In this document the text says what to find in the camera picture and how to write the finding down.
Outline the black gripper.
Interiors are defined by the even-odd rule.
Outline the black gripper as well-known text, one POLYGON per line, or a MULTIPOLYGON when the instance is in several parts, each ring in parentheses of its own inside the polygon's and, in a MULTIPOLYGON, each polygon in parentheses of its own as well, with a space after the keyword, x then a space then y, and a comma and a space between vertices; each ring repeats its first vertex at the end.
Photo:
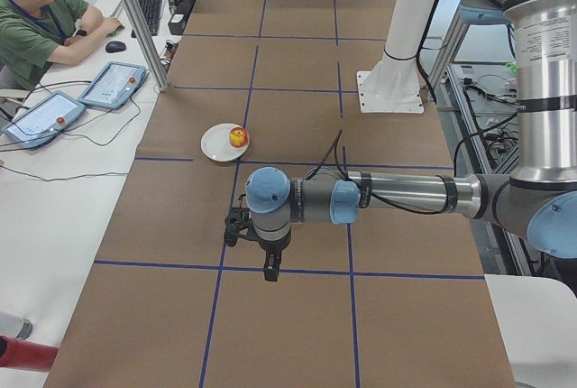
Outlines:
POLYGON ((265 243, 261 245, 261 249, 265 252, 264 279, 267 282, 276 282, 279 279, 279 262, 285 245, 265 243))

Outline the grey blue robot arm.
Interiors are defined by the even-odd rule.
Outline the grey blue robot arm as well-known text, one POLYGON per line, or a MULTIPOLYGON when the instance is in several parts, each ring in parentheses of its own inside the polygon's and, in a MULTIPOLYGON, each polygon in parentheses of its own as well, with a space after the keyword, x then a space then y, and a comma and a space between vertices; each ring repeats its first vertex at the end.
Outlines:
POLYGON ((363 208, 421 215, 460 213, 500 226, 556 258, 576 255, 576 0, 462 0, 467 23, 513 23, 518 163, 507 175, 416 176, 330 170, 299 180, 260 168, 225 220, 265 253, 279 277, 295 223, 350 224, 363 208))

